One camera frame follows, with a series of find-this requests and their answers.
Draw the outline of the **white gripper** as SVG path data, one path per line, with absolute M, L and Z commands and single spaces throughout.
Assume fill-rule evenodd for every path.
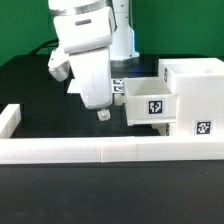
M 52 51 L 48 62 L 49 73 L 64 81 L 72 71 L 80 88 L 80 96 L 87 109 L 108 107 L 112 104 L 109 48 L 99 48 L 77 54 L 65 54 L 61 47 Z M 100 121 L 110 119 L 110 110 L 97 112 Z

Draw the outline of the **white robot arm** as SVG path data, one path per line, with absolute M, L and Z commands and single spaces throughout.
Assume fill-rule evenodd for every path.
M 131 0 L 48 0 L 48 7 L 58 37 L 49 73 L 59 82 L 72 75 L 85 107 L 108 120 L 111 68 L 139 58 Z

